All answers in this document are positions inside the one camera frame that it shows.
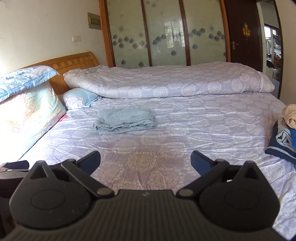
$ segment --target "beige rolled cloth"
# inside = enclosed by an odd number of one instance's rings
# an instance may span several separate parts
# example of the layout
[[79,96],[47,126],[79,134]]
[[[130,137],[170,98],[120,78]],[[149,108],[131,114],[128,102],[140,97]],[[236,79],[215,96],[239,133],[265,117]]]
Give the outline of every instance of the beige rolled cloth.
[[287,125],[293,129],[296,129],[296,104],[287,105],[283,109],[282,114]]

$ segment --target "frosted glass door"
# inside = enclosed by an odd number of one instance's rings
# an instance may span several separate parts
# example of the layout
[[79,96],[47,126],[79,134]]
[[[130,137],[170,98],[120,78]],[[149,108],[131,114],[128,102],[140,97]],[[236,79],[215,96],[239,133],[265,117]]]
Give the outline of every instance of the frosted glass door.
[[129,69],[148,67],[140,0],[108,0],[107,8],[116,66]]
[[183,0],[191,65],[226,61],[223,19],[219,0]]
[[186,65],[178,0],[144,0],[152,65]]

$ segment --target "gold sticker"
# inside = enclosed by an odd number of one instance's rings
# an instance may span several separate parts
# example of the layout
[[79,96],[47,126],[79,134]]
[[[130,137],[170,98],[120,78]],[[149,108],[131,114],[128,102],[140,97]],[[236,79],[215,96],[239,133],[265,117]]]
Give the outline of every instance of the gold sticker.
[[244,23],[244,27],[242,28],[242,32],[244,33],[244,35],[246,37],[250,37],[251,36],[251,30],[248,29],[247,23]]

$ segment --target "gray rolled cloth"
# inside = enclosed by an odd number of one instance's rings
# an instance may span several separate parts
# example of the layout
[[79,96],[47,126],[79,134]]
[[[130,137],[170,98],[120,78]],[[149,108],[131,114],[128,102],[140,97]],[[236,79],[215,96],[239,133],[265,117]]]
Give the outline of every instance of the gray rolled cloth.
[[296,152],[296,150],[292,147],[291,132],[283,117],[278,120],[278,134],[276,135],[276,141],[280,145]]
[[105,108],[97,112],[93,130],[108,135],[152,129],[156,125],[155,116],[149,109],[138,106]]

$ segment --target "wooden headboard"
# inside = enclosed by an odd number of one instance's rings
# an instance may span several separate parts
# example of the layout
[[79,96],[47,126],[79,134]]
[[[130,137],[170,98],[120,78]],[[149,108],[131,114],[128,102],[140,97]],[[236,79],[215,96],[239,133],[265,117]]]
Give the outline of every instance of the wooden headboard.
[[72,54],[64,57],[46,60],[40,63],[32,64],[27,67],[37,65],[48,65],[59,72],[60,75],[52,77],[50,84],[56,94],[60,95],[70,90],[70,87],[64,81],[63,74],[71,69],[87,69],[90,67],[98,66],[98,60],[92,52]]

